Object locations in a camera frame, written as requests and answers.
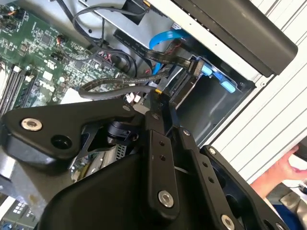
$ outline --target silver screw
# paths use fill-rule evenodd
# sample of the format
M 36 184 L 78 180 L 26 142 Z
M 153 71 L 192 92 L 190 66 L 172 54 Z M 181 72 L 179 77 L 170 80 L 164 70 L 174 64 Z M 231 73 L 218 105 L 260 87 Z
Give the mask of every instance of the silver screw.
M 9 9 L 10 9 L 10 11 L 15 11 L 16 10 L 15 7 L 13 7 L 13 6 L 10 6 Z
M 127 111 L 130 111 L 130 108 L 128 106 L 126 106 L 126 105 L 123 105 L 123 109 L 127 110 Z
M 187 131 L 186 129 L 183 130 L 183 133 L 184 133 L 185 135 L 187 135 L 187 136 L 190 136 L 190 135 L 191 135 L 190 132 Z
M 21 126 L 22 128 L 33 132 L 39 131 L 43 128 L 43 124 L 39 120 L 33 118 L 26 118 L 22 120 Z
M 280 223 L 276 223 L 276 226 L 278 227 L 279 230 L 284 230 L 284 228 L 280 225 Z
M 157 114 L 153 114 L 154 119 L 159 120 L 159 116 Z
M 212 149 L 212 148 L 209 148 L 209 152 L 210 152 L 211 154 L 213 154 L 213 155 L 216 154 L 216 151 L 215 151 L 214 149 Z
M 165 191 L 165 190 L 160 191 L 158 193 L 158 198 L 159 198 L 160 203 L 164 205 L 165 207 L 174 206 L 174 199 L 168 191 Z
M 222 215 L 221 220 L 228 230 L 235 230 L 235 224 L 232 222 L 229 216 Z

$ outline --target blue connector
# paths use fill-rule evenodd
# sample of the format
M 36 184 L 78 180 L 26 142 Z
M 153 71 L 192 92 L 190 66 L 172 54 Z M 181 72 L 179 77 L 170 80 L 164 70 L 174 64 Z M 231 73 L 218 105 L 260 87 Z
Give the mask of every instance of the blue connector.
M 213 73 L 211 66 L 207 63 L 203 65 L 201 71 L 205 76 L 210 76 Z
M 149 49 L 154 49 L 153 48 L 154 46 L 156 46 L 157 44 L 164 42 L 164 41 L 173 40 L 173 39 L 176 39 L 176 38 L 190 37 L 190 36 L 191 35 L 189 35 L 187 32 L 185 32 L 182 29 L 165 31 L 165 32 L 162 32 L 160 34 L 157 34 L 156 36 L 154 36 L 150 40 Z M 157 74 L 158 71 L 160 70 L 160 68 L 161 68 L 161 64 L 156 63 L 156 65 L 153 69 L 153 75 Z
M 213 72 L 211 65 L 208 63 L 203 65 L 201 71 L 205 76 L 210 76 L 213 74 L 220 81 L 220 85 L 223 86 L 228 92 L 233 93 L 236 91 L 236 85 L 228 80 L 227 77 L 225 77 L 222 73 Z
M 236 91 L 236 86 L 222 73 L 215 72 L 213 75 L 220 81 L 220 85 L 223 86 L 228 92 L 233 93 Z

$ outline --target motherboard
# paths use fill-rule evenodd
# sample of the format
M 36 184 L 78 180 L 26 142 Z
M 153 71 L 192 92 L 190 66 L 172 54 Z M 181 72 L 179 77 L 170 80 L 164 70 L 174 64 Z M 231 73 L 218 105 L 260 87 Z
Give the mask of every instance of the motherboard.
M 0 6 L 0 12 L 0 116 L 15 108 L 59 104 L 67 90 L 121 74 L 103 52 L 89 61 L 71 61 L 92 52 L 18 6 Z M 65 41 L 61 48 L 59 36 Z

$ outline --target black metal bracket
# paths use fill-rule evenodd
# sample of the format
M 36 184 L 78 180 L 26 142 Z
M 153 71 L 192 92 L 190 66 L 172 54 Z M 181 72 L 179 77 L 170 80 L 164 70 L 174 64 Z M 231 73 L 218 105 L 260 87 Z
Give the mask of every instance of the black metal bracket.
M 288 229 L 216 149 L 199 151 L 167 95 L 150 97 L 145 116 L 122 100 L 106 100 L 2 117 L 4 151 L 44 173 L 61 173 L 78 155 L 114 144 L 135 153 L 59 192 L 38 230 L 89 228 L 82 219 L 93 229 L 101 221 L 108 229 Z
M 1 145 L 16 160 L 50 173 L 61 173 L 80 152 L 81 133 L 86 125 L 99 128 L 115 120 L 129 122 L 135 114 L 120 99 L 16 109 L 1 119 Z M 32 121 L 23 124 L 27 118 L 37 124 Z M 31 126 L 41 128 L 31 131 Z

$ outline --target hand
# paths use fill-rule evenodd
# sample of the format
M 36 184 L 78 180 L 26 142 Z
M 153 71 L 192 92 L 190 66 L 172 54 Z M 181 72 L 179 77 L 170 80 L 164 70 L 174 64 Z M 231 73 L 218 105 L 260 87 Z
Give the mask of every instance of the hand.
M 258 195 L 265 198 L 274 187 L 284 180 L 304 180 L 307 178 L 307 170 L 299 170 L 289 163 L 289 158 L 297 150 L 298 146 L 294 146 L 250 185 Z
M 298 146 L 294 146 L 289 152 L 281 157 L 271 168 L 264 174 L 275 181 L 277 184 L 283 180 L 304 180 L 307 178 L 307 170 L 299 170 L 289 163 L 289 158 L 298 150 Z

